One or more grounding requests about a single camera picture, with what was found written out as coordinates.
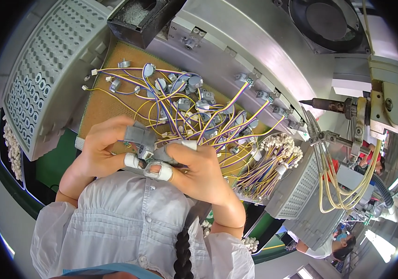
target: soldering iron tip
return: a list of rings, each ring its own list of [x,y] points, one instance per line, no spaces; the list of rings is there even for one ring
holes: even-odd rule
[[[314,102],[313,102],[313,100],[302,100],[302,101],[300,101],[300,103],[303,103],[303,104],[307,104],[307,105],[309,105],[309,106],[312,106],[312,104],[313,104]]]

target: black flexible duct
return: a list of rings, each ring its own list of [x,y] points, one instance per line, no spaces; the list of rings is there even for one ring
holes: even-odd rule
[[[366,170],[362,169],[358,165],[355,166],[354,170],[362,175],[365,175],[365,172],[366,172]],[[390,192],[385,187],[385,183],[383,183],[382,179],[375,173],[373,173],[373,177],[371,178],[371,181],[375,182],[374,187],[377,189],[377,191],[379,191],[380,195],[382,196],[383,201],[385,202],[386,208],[390,209],[393,206],[394,201],[393,201],[393,198],[392,198]]]

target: pile of white connectors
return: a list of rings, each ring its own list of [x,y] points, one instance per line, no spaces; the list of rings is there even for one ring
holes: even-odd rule
[[[5,116],[3,117],[3,120],[5,120],[3,137],[5,138],[5,145],[8,148],[8,158],[11,162],[11,169],[14,172],[16,179],[22,181],[21,148],[17,139],[14,137],[13,131],[6,121]]]
[[[259,241],[255,237],[243,238],[241,241],[250,253],[255,253],[258,250]]]
[[[203,237],[208,236],[210,234],[211,223],[208,222],[207,220],[204,220],[201,226],[203,230]]]

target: blue face mask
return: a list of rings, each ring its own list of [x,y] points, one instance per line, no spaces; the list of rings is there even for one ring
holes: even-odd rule
[[[129,263],[108,263],[101,266],[93,266],[87,268],[80,269],[64,269],[62,272],[62,276],[75,276],[75,275],[102,275],[113,273],[116,271],[125,271],[139,279],[161,279],[160,276],[152,273],[151,271],[147,271],[140,266],[136,266],[134,264]]]
[[[347,238],[348,235],[346,233],[341,233],[339,235],[337,235],[336,237],[336,241],[340,241],[342,238]]]

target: yellow line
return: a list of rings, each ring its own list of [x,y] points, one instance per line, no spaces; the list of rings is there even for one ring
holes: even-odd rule
[[[281,246],[285,246],[285,245],[284,245],[284,244],[276,245],[276,246],[272,246],[272,247],[263,248],[263,249],[261,249],[261,250],[267,250],[267,249],[272,249],[272,248],[278,248],[278,247],[281,247]]]

